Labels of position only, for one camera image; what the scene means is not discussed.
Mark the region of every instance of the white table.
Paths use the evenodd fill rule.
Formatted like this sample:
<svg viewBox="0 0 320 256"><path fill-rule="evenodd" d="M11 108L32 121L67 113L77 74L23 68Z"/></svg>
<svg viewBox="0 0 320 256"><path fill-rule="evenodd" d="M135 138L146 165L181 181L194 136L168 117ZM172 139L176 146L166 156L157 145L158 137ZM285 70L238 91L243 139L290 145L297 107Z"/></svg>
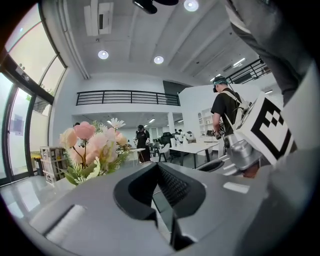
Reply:
<svg viewBox="0 0 320 256"><path fill-rule="evenodd" d="M197 168L197 154L199 152L205 151L205 156L207 162L210 162L210 156L208 149L217 145L217 143L190 143L187 145L180 144L178 146L170 147L171 150L180 151L180 165L184 166L184 153L193 154L194 168Z"/></svg>
<svg viewBox="0 0 320 256"><path fill-rule="evenodd" d="M145 148L134 148L134 149L131 149L130 152L133 153L133 166L135 166L135 152L137 152L137 161L136 161L136 165L138 165L138 162L139 162L139 154L141 154L141 151L144 151Z"/></svg>

